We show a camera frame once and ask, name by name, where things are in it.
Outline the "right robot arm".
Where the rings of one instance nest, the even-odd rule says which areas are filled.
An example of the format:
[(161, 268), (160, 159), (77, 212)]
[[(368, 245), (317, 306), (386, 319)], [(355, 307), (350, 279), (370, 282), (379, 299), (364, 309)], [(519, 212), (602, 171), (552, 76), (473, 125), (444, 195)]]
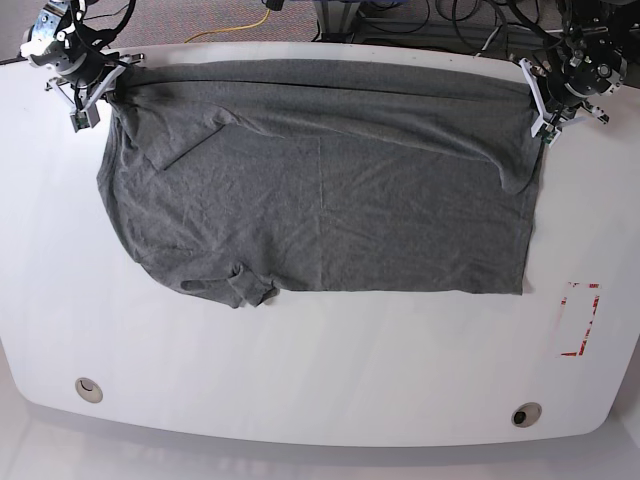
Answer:
[(71, 118), (81, 129), (90, 123), (95, 104), (115, 86), (125, 70), (144, 59), (142, 54), (105, 53), (131, 20), (136, 3), (129, 1), (116, 26), (96, 30), (86, 24), (93, 1), (49, 1), (25, 32), (20, 56), (33, 67), (47, 67), (56, 76), (47, 88), (63, 94), (67, 85), (73, 95), (64, 99)]

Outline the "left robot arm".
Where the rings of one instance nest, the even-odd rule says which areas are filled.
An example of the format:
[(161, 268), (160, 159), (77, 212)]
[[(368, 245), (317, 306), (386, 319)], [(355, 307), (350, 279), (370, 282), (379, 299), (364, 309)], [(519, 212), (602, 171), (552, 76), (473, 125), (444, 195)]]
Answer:
[(606, 125), (609, 116), (591, 102), (594, 97), (611, 96), (624, 85), (628, 67), (639, 60), (639, 3), (637, 1), (558, 1), (562, 28), (558, 34), (543, 29), (529, 19), (514, 1), (488, 3), (500, 19), (481, 47), (461, 36), (457, 3), (451, 6), (449, 21), (454, 33), (474, 55), (489, 50), (495, 38), (507, 41), (507, 8), (519, 26), (542, 42), (546, 60), (535, 53), (528, 58), (513, 58), (528, 84), (538, 117), (531, 136), (551, 146), (563, 129), (582, 122), (577, 115), (584, 110)]

